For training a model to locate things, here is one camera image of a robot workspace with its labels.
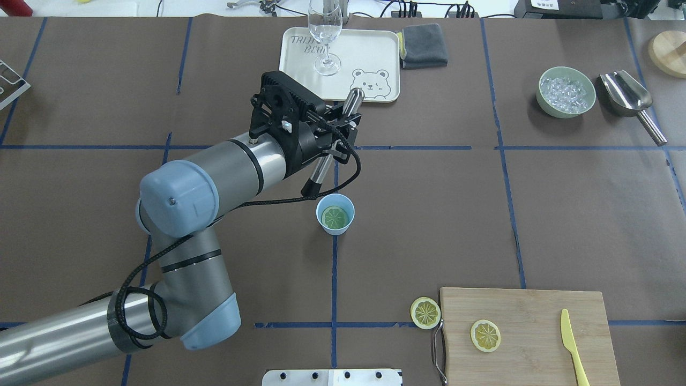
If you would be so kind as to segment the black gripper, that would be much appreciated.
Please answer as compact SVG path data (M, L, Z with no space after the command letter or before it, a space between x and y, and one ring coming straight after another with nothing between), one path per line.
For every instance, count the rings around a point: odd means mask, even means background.
M361 120L359 108L360 106L348 107L344 103L338 103L335 106L327 106L323 113L307 110L279 116L279 146L285 158L284 178L304 169L330 146L330 135L319 128L324 122L342 127L354 122L356 127ZM350 161L353 152L354 146L351 144L335 141L330 149L324 151L324 156L331 156L336 161Z

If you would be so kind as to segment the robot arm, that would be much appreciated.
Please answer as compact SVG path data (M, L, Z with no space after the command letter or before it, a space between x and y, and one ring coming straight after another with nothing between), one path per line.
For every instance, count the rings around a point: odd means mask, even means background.
M156 254L120 288L77 308L2 332L2 385L25 385L134 354L179 337L189 350L241 325L237 295L214 230L230 211L316 159L357 156L360 114L335 107L255 108L250 130L169 161L140 183L136 217Z

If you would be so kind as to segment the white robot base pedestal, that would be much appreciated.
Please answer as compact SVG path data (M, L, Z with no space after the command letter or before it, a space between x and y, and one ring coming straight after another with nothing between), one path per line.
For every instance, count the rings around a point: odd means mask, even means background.
M403 385L400 369L273 369L262 385Z

